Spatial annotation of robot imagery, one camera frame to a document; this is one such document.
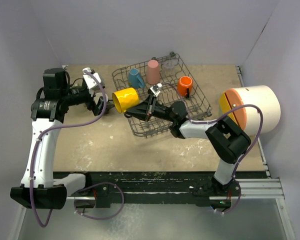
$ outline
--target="white cylindrical container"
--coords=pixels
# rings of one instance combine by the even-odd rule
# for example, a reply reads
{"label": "white cylindrical container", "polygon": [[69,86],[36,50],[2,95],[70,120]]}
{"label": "white cylindrical container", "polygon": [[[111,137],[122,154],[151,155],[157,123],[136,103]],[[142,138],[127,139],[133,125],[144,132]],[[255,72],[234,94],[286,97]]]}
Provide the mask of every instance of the white cylindrical container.
{"label": "white cylindrical container", "polygon": [[[230,88],[225,92],[231,108],[245,104],[258,106],[263,113],[261,133],[273,130],[281,116],[279,101],[270,87],[265,85]],[[253,107],[245,107],[234,111],[239,126],[249,136],[255,135],[259,129],[260,115]]]}

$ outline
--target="yellow mug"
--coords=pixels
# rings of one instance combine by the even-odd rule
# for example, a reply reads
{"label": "yellow mug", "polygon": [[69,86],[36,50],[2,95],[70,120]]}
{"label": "yellow mug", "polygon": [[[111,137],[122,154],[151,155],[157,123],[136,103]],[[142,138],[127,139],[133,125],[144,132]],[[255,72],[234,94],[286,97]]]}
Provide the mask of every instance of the yellow mug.
{"label": "yellow mug", "polygon": [[116,110],[120,114],[139,104],[138,93],[133,87],[115,91],[112,93],[112,99]]}

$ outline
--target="wooden tabletop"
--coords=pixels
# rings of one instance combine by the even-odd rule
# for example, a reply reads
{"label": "wooden tabletop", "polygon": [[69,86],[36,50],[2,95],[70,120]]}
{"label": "wooden tabletop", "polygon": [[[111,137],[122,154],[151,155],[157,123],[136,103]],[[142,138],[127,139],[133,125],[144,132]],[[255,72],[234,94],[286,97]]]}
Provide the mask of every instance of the wooden tabletop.
{"label": "wooden tabletop", "polygon": [[[82,78],[91,67],[105,80],[111,97],[116,91],[112,72],[123,65],[70,65],[72,81]],[[189,65],[190,72],[212,105],[212,117],[219,116],[218,100],[229,88],[241,86],[234,65]],[[84,105],[70,107],[64,124],[88,122],[95,118]],[[137,137],[123,114],[115,108],[99,121],[84,127],[62,129],[57,141],[54,171],[216,171],[219,157],[206,139],[174,138],[165,132]],[[240,164],[239,171],[264,171],[259,146]]]}

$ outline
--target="mug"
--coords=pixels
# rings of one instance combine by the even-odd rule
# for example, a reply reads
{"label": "mug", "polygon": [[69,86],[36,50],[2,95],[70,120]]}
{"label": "mug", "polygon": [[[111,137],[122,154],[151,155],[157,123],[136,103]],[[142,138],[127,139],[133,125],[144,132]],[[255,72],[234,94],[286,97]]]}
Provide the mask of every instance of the mug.
{"label": "mug", "polygon": [[181,96],[189,98],[192,90],[192,86],[194,81],[189,76],[182,76],[178,81],[178,85],[176,87],[177,91]]}
{"label": "mug", "polygon": [[155,85],[160,81],[160,65],[156,60],[150,60],[146,69],[146,81],[148,84]]}
{"label": "mug", "polygon": [[139,104],[138,93],[133,87],[115,91],[112,93],[112,99],[116,110],[120,114]]}
{"label": "mug", "polygon": [[138,89],[138,88],[144,89],[145,86],[146,86],[144,80],[142,79],[142,76],[141,76],[139,70],[136,69],[136,68],[132,68],[129,71],[128,84],[129,84],[129,86],[131,86],[135,89]]}

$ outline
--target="wire dish rack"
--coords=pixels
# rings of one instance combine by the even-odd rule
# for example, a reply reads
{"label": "wire dish rack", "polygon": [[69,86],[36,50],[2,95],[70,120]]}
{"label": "wire dish rack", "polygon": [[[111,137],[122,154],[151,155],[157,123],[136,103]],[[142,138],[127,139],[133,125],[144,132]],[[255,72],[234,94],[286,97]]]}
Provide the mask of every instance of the wire dish rack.
{"label": "wire dish rack", "polygon": [[[179,78],[182,76],[189,76],[193,79],[192,91],[190,93],[189,98],[184,98],[187,104],[187,111],[189,115],[194,120],[203,120],[204,118],[210,117],[212,115],[212,107],[207,100],[206,96],[198,86],[196,80],[190,73],[189,69],[185,65],[184,61],[181,57],[174,52],[171,52],[167,56],[163,57],[153,57],[152,59],[157,60],[160,64],[160,83],[171,83],[173,86],[177,88]],[[174,60],[176,66],[174,67],[173,75],[163,75],[162,66],[165,61]],[[115,70],[112,73],[112,78],[114,81],[114,85],[116,90],[122,90],[126,88],[130,88],[128,84],[128,74],[129,71],[133,68],[136,68],[141,73],[143,81],[145,82],[145,88],[137,88],[136,91],[139,95],[140,103],[144,101],[148,97],[148,88],[151,87],[150,84],[146,82],[146,70],[148,66],[148,61],[140,62],[134,65],[126,66]],[[163,104],[167,107],[171,106],[172,103],[178,101],[180,99],[178,93],[169,85],[163,85],[161,89],[161,93],[157,97],[157,100],[160,104]],[[167,120],[162,120],[156,117],[151,117],[151,119],[147,122],[140,121],[134,117],[127,118],[132,133],[137,137],[148,137],[154,136],[158,133],[163,133],[169,129],[169,126],[172,124]]]}

